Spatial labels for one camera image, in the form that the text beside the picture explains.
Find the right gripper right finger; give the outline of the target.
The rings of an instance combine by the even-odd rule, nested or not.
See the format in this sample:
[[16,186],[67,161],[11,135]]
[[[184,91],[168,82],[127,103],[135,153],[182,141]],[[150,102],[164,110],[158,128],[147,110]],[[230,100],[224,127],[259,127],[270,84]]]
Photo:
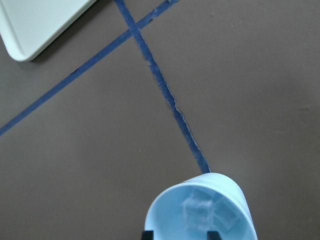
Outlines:
[[207,240],[222,240],[221,235],[217,231],[208,231]]

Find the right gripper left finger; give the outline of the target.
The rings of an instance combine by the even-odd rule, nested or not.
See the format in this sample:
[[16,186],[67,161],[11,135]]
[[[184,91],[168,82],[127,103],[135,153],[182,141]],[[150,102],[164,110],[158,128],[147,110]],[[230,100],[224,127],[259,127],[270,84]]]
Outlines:
[[153,231],[144,230],[141,234],[141,240],[153,240]]

